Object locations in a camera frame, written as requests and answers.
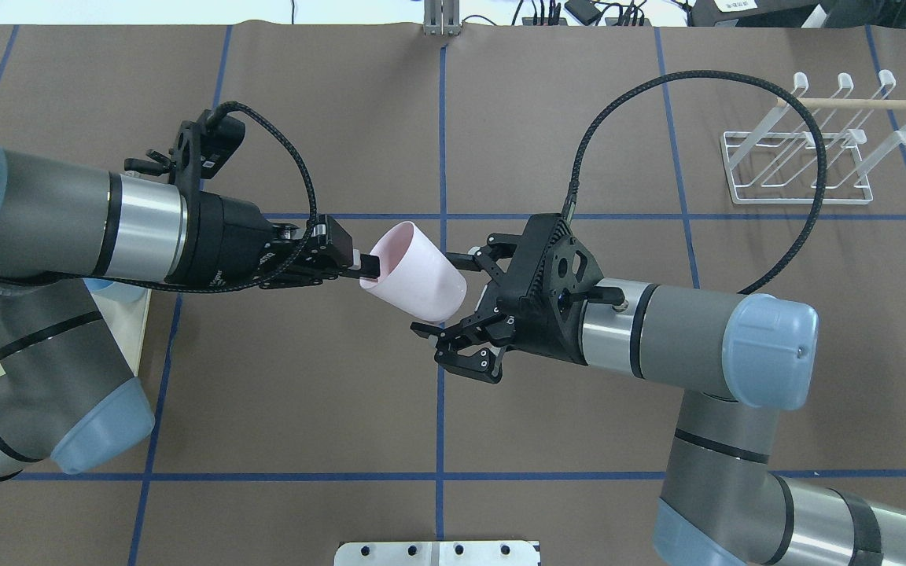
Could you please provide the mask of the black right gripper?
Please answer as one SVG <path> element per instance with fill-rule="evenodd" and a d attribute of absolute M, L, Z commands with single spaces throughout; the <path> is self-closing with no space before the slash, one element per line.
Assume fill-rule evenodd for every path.
<path fill-rule="evenodd" d="M 488 274 L 498 309 L 447 327 L 413 322 L 412 332 L 429 341 L 439 368 L 482 383 L 501 381 L 510 349 L 583 365 L 586 306 L 627 301 L 624 291 L 598 286 L 599 265 L 561 214 L 529 216 L 521 235 L 493 233 L 473 252 L 444 257 L 457 270 Z"/>

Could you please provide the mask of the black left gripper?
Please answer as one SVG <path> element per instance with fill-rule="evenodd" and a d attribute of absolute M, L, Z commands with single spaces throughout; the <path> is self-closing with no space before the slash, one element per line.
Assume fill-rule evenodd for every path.
<path fill-rule="evenodd" d="M 272 223 L 248 201 L 201 193 L 188 218 L 190 241 L 170 285 L 227 290 L 258 281 L 264 288 L 320 285 L 338 277 L 376 281 L 380 258 L 353 246 L 331 215 L 316 215 L 313 232 L 294 223 Z"/>

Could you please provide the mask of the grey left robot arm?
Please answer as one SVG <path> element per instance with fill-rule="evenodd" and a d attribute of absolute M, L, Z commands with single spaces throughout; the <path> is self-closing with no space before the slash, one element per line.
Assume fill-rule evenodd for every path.
<path fill-rule="evenodd" d="M 184 124 L 122 175 L 0 146 L 0 483 L 46 459 L 86 472 L 153 430 L 89 280 L 202 293 L 378 276 L 330 216 L 272 223 L 201 191 L 240 142 Z"/>

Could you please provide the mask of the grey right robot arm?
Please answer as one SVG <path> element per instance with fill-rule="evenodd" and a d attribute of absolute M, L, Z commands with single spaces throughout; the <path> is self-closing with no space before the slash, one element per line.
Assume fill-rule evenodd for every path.
<path fill-rule="evenodd" d="M 561 214 L 447 253 L 489 281 L 457 325 L 415 322 L 447 373 L 489 384 L 508 351 L 683 391 L 654 526 L 668 565 L 906 565 L 906 512 L 771 472 L 808 398 L 819 316 L 766 294 L 608 278 Z"/>

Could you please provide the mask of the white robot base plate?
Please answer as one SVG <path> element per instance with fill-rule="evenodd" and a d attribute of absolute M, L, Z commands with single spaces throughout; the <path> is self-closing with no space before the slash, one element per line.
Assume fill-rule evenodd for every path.
<path fill-rule="evenodd" d="M 525 540 L 352 542 L 334 565 L 540 565 L 540 544 Z"/>

